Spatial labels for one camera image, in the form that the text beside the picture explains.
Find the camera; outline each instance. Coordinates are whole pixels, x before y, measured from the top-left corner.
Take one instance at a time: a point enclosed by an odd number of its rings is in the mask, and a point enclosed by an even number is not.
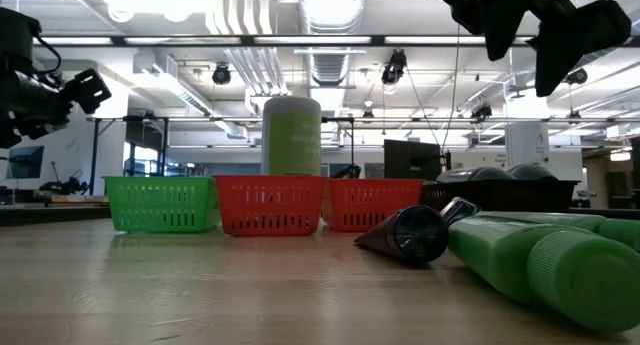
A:
[[[212,76],[213,82],[216,85],[227,85],[231,82],[231,73],[229,72],[229,64],[218,63],[216,64],[216,70]]]
[[[404,50],[395,49],[389,59],[389,62],[384,67],[382,73],[382,83],[384,85],[393,85],[400,81],[400,78],[404,75],[404,68],[407,66],[407,57],[404,54]]]

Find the workbench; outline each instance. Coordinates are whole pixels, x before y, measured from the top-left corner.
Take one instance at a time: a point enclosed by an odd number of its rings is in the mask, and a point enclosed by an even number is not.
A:
[[[110,220],[0,228],[3,344],[640,344],[498,294],[451,254],[410,269],[354,234],[118,234]]]

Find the wooden table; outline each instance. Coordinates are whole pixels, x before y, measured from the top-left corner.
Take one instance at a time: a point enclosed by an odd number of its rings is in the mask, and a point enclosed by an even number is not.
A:
[[[451,255],[407,269],[354,237],[0,228],[1,343],[640,344],[512,303]]]

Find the green plastic bottle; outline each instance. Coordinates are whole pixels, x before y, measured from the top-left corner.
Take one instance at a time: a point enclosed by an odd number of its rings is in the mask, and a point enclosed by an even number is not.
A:
[[[640,221],[607,219],[598,215],[497,211],[483,211],[475,216],[500,217],[538,224],[577,227],[594,232],[607,239],[619,241],[640,252]]]
[[[547,304],[599,332],[640,323],[640,255],[627,246],[577,227],[486,214],[449,231],[449,249],[513,300]]]

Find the monitor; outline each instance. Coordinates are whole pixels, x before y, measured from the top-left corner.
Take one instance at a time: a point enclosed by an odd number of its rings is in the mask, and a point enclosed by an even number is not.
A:
[[[9,152],[7,179],[37,179],[42,170],[44,146],[13,148]]]
[[[435,181],[442,172],[440,146],[412,141],[384,141],[384,177]]]

